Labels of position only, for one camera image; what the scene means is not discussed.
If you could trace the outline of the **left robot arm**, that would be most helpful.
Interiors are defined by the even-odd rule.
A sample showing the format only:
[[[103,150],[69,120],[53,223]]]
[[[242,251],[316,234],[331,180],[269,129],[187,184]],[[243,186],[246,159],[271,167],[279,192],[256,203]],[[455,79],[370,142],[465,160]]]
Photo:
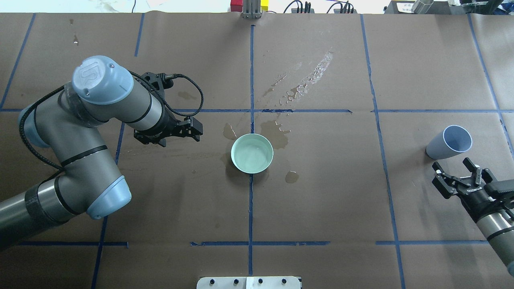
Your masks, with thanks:
[[[127,205],[132,196],[125,177],[98,127],[117,119],[148,145],[166,146],[166,138],[200,141],[202,123],[194,113],[171,108],[165,90],[183,74],[138,75],[110,57],[94,55],[75,68],[70,82],[20,112],[18,131],[26,148],[56,174],[1,202],[1,249],[67,223],[83,213],[104,218]]]

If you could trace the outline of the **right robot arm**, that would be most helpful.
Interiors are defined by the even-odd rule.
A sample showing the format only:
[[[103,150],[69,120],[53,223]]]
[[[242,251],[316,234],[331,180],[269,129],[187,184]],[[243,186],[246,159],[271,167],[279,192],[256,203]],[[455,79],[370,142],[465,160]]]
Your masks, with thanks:
[[[448,174],[436,161],[432,184],[444,199],[457,196],[472,221],[486,238],[494,252],[514,274],[514,181],[498,180],[492,170],[481,168],[469,158],[463,165],[470,176],[457,177]]]

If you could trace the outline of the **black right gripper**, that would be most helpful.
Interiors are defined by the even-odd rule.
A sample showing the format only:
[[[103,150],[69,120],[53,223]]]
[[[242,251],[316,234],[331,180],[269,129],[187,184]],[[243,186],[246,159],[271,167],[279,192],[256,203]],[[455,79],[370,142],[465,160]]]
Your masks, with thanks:
[[[438,161],[433,163],[432,169],[435,171],[435,176],[432,184],[444,199],[458,195],[474,223],[501,210],[513,209],[513,179],[498,181],[493,178],[492,172],[482,169],[469,157],[463,160],[463,164],[469,172],[472,172],[473,184],[469,188],[458,185],[457,189],[456,183],[459,178],[445,173]]]

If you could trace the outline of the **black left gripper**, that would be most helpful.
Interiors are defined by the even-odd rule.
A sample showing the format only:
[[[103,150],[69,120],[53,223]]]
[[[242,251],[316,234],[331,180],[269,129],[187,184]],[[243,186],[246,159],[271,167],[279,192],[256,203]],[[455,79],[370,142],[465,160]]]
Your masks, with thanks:
[[[163,114],[157,123],[146,130],[134,130],[134,139],[148,145],[149,143],[166,147],[167,137],[191,138],[200,142],[203,124],[194,117],[177,119],[173,114]]]

